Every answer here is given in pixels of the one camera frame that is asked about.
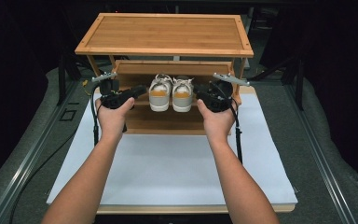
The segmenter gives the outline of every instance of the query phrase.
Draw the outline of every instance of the shoe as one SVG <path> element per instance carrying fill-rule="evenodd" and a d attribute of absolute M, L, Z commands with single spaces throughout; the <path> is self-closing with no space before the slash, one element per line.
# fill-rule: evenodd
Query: shoe
<path fill-rule="evenodd" d="M 173 79 L 172 105 L 176 112 L 188 112 L 193 103 L 193 78 L 179 76 Z"/>
<path fill-rule="evenodd" d="M 170 105 L 172 79 L 165 74 L 157 74 L 149 88 L 150 108 L 153 111 L 166 111 Z"/>

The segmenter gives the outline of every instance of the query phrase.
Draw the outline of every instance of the sneaker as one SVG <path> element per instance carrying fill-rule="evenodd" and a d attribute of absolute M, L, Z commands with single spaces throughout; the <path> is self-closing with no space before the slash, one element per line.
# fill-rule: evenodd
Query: sneaker
<path fill-rule="evenodd" d="M 173 79 L 172 105 L 176 112 L 188 112 L 193 103 L 193 78 L 179 76 Z"/>
<path fill-rule="evenodd" d="M 165 74 L 157 74 L 149 88 L 150 108 L 153 111 L 166 111 L 170 105 L 172 79 Z"/>

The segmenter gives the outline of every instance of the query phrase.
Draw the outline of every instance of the gray carpet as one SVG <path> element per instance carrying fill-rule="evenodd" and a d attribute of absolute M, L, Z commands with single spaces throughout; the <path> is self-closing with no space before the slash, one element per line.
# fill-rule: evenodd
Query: gray carpet
<path fill-rule="evenodd" d="M 268 31 L 254 30 L 249 37 L 255 51 L 255 58 L 250 60 L 251 69 L 245 75 L 252 77 L 263 69 L 258 64 L 258 58 L 268 37 Z M 59 98 L 57 69 L 47 74 L 49 85 L 45 99 L 35 114 L 27 132 L 0 171 L 0 204 L 7 205 L 7 208 L 0 205 L 0 211 L 11 211 L 10 206 L 14 203 L 17 194 L 13 194 L 9 203 L 1 201 L 2 197 L 7 193 L 7 187 L 10 186 L 13 176 L 15 176 L 24 158 L 27 157 L 30 148 L 35 147 L 35 142 L 42 138 L 42 143 L 37 146 L 42 148 L 41 153 L 33 159 L 33 172 L 55 150 L 60 148 L 76 130 L 89 100 L 81 81 L 84 79 L 90 80 L 92 77 L 91 71 L 87 69 L 82 69 L 81 72 L 83 77 L 80 81 L 68 79 L 68 87 L 71 85 L 75 85 L 75 87 L 72 92 L 69 92 L 67 101 L 61 106 L 56 106 Z M 296 194 L 298 204 L 295 211 L 279 214 L 281 222 L 358 223 L 358 175 L 340 158 L 335 145 L 331 142 L 324 112 L 314 95 L 312 86 L 307 81 L 304 84 L 303 99 L 305 110 L 301 112 L 296 110 L 296 106 L 293 103 L 291 87 L 280 84 L 278 80 L 280 76 L 281 74 L 277 73 L 252 84 L 256 89 L 272 139 L 281 155 L 286 173 L 292 185 L 298 189 Z M 86 87 L 86 91 L 90 91 L 91 86 L 89 84 Z M 59 116 L 52 121 L 52 128 L 45 138 L 45 135 L 43 135 L 43 132 L 46 131 L 45 127 L 51 121 L 51 115 L 57 113 L 57 111 L 60 112 L 58 113 Z M 339 209 L 337 210 L 339 206 L 332 199 L 331 190 L 326 184 L 327 180 L 325 180 L 322 175 L 323 172 L 321 172 L 323 168 L 315 160 L 314 146 L 301 119 L 301 116 L 304 115 L 310 123 L 310 127 L 329 165 L 328 168 L 334 174 L 335 181 L 350 208 L 352 217 L 342 217 L 342 214 L 338 211 Z M 48 208 L 46 199 L 49 190 L 54 184 L 71 141 L 72 139 L 70 138 L 26 186 L 18 201 L 13 223 L 40 222 Z M 9 212 L 0 214 L 1 223 L 9 222 Z M 112 220 L 115 220 L 116 223 L 201 223 L 203 221 L 212 223 L 211 220 L 220 220 L 220 223 L 226 223 L 227 218 L 221 216 L 197 216 L 197 218 L 186 216 L 111 216 L 97 218 L 96 223 L 109 223 Z"/>

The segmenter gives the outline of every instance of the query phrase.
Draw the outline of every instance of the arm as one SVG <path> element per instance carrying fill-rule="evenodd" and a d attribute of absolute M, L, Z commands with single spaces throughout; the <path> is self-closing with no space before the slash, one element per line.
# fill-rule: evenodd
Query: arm
<path fill-rule="evenodd" d="M 97 100 L 96 108 L 99 108 L 100 104 L 101 101 Z M 102 129 L 101 139 L 53 201 L 42 223 L 93 222 L 122 136 L 124 116 L 133 104 L 134 99 L 130 98 L 115 110 L 100 107 L 98 120 Z"/>
<path fill-rule="evenodd" d="M 227 136 L 234 123 L 232 112 L 213 113 L 202 100 L 198 100 L 198 107 L 233 223 L 279 223 L 266 195 L 228 144 Z"/>

